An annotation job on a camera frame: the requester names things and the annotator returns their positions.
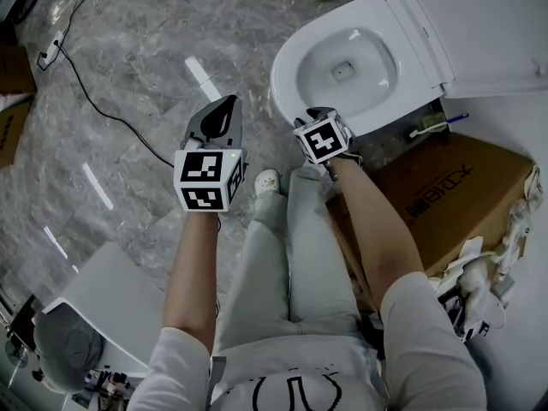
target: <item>toilet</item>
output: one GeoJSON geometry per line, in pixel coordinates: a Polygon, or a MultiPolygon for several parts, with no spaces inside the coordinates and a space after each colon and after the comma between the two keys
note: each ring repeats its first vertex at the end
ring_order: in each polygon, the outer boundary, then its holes
{"type": "Polygon", "coordinates": [[[335,108],[356,135],[436,98],[548,90],[548,0],[354,0],[282,46],[283,117],[335,108]]]}

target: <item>marble floor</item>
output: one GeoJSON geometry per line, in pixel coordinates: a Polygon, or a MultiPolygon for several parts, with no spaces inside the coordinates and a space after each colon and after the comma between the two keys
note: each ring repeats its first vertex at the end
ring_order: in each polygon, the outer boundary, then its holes
{"type": "MultiPolygon", "coordinates": [[[[65,48],[90,95],[133,123],[172,159],[188,119],[208,102],[207,87],[243,102],[247,181],[221,216],[218,296],[223,300],[253,216],[253,180],[267,167],[285,178],[302,156],[271,102],[271,63],[299,27],[351,0],[86,0],[65,48]],[[195,57],[210,76],[202,85],[185,65],[195,57]]],[[[68,23],[74,0],[39,0],[18,27],[38,93],[15,164],[0,170],[0,284],[18,307],[34,293],[48,303],[106,241],[118,243],[161,289],[185,214],[161,164],[118,122],[86,101],[61,57],[35,64],[68,23]],[[111,205],[97,193],[99,184],[111,205]]],[[[403,130],[417,114],[360,139],[366,166],[401,153],[403,130]]]]}

